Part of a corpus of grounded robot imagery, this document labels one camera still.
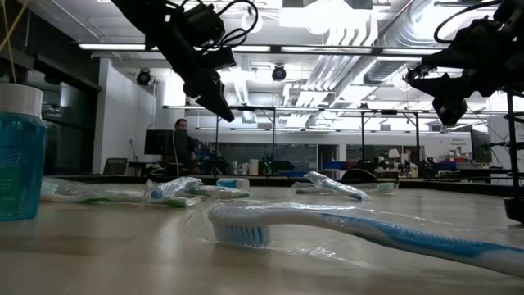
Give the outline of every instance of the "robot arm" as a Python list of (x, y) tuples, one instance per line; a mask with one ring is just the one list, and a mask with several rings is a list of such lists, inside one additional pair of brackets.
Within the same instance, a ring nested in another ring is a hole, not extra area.
[[(146, 50), (158, 47), (173, 70), (184, 80), (183, 90), (196, 102), (217, 116), (233, 121), (234, 116), (224, 99), (224, 85), (217, 70), (235, 66), (231, 47), (241, 44), (255, 27), (258, 11), (248, 0), (235, 0), (221, 12), (213, 5), (199, 4), (185, 11), (183, 5), (167, 0), (111, 0), (124, 16), (146, 35)], [(219, 15), (236, 2), (246, 2), (255, 9), (255, 23), (241, 33), (224, 36), (224, 23)], [(232, 39), (243, 38), (229, 45)]]
[[(465, 98), (475, 91), (489, 97), (497, 90), (524, 91), (524, 11), (522, 0), (480, 2), (451, 16), (435, 32), (435, 40), (449, 47), (424, 57), (404, 77), (413, 88), (432, 95), (433, 107), (444, 125), (455, 125), (467, 110)], [(457, 15), (480, 7), (499, 4), (493, 20), (474, 20), (460, 29), (453, 40), (441, 40), (438, 32)], [(463, 69), (461, 77), (446, 73), (440, 78), (424, 79), (438, 66)]]

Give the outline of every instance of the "white bottle cap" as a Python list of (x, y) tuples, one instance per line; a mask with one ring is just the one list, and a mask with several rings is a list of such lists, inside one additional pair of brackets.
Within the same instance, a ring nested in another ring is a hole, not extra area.
[(42, 90), (18, 84), (0, 84), (0, 112), (42, 118), (42, 99)]

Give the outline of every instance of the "bottle label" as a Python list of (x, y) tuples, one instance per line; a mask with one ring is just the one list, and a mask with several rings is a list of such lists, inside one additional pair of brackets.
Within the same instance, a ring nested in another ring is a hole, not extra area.
[(18, 212), (22, 193), (20, 154), (0, 158), (0, 211)]

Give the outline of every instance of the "toothbrush handle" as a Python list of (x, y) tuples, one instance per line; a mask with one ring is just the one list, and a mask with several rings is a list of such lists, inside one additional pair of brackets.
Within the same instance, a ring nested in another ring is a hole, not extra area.
[(324, 227), (407, 252), (457, 261), (524, 278), (524, 250), (427, 234), (379, 220), (321, 213)]

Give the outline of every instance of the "desk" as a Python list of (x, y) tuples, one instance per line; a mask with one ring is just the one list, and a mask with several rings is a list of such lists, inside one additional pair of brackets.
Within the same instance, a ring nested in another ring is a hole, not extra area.
[[(253, 189), (257, 196), (272, 197), (291, 191)], [(503, 228), (513, 222), (501, 202), (410, 189), (363, 206)], [(352, 261), (207, 243), (180, 229), (187, 214), (126, 205), (43, 204), (35, 220), (0, 223), (0, 294), (524, 294), (524, 279), (349, 236)]]

